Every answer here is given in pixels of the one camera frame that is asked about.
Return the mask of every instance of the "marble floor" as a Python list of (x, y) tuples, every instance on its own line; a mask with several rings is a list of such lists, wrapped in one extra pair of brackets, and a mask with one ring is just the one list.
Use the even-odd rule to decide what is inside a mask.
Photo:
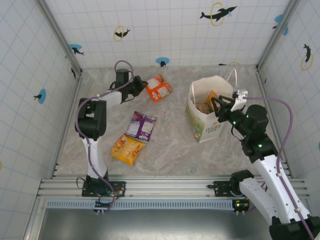
[[(163, 74), (173, 87), (173, 93), (154, 103), (146, 90), (134, 100), (113, 106), (107, 112), (107, 129), (101, 137), (103, 157), (109, 174), (120, 175), (230, 175), (252, 166), (242, 151), (239, 141), (231, 135), (231, 126), (225, 124), (218, 140), (198, 143), (189, 125), (185, 108), (192, 81), (211, 76), (225, 79), (236, 68), (238, 88), (246, 88), (249, 96), (261, 96), (253, 65), (234, 66), (183, 66), (183, 67), (135, 67), (135, 75), (146, 81)], [(78, 98), (104, 93), (115, 81), (113, 68), (86, 69)], [(236, 86), (235, 78), (230, 81)], [(261, 104), (263, 101), (248, 101)], [(127, 131), (134, 111), (157, 117), (150, 142), (139, 153), (133, 166), (110, 156), (112, 146)], [(75, 113), (69, 126), (56, 175), (86, 174), (87, 160), (83, 143), (74, 129)], [(270, 126), (267, 133), (274, 139)]]

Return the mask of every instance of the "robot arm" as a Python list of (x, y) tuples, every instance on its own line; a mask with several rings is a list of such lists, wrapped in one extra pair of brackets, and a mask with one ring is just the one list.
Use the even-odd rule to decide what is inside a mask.
[[(269, 122), (267, 111), (261, 105), (251, 105), (246, 113), (242, 112), (248, 92), (233, 93), (233, 98), (219, 96), (211, 99), (218, 121), (230, 122), (232, 128), (244, 137), (241, 141), (242, 150), (263, 177), (271, 196), (269, 196), (248, 171), (239, 171), (231, 175), (231, 191), (235, 195), (244, 194), (262, 213), (269, 224), (273, 240), (310, 239), (300, 215), (305, 220), (313, 236), (320, 232), (320, 218), (311, 216), (301, 203), (283, 168), (277, 171), (277, 149), (266, 134)], [(294, 206), (288, 191), (293, 196), (297, 207)]]

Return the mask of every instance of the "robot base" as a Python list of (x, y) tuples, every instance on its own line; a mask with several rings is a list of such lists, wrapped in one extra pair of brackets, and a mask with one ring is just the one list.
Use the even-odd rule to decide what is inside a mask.
[(112, 197), (115, 195), (117, 197), (124, 197), (126, 191), (126, 182), (125, 181), (109, 181), (108, 172), (103, 177), (107, 180), (114, 189), (114, 192), (111, 192), (110, 187), (102, 181), (100, 178), (93, 178), (89, 175), (86, 176), (85, 182), (83, 183), (82, 188), (82, 197)]

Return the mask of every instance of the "yellow snack bag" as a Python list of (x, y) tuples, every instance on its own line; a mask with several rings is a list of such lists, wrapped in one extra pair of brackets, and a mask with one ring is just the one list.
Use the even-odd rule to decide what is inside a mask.
[(113, 145), (111, 156), (132, 166), (139, 151), (147, 145), (126, 135), (122, 135)]

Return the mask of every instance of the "snack inside bag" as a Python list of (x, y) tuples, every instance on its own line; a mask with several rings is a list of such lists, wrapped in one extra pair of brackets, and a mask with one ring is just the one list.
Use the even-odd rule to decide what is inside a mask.
[(131, 137), (122, 135), (113, 145), (111, 156), (132, 166), (136, 161), (139, 151), (147, 145)]
[(156, 120), (156, 117), (135, 111), (125, 135), (142, 142), (149, 142)]
[(173, 92), (171, 85), (162, 74), (148, 80), (147, 83), (145, 89), (155, 103)]

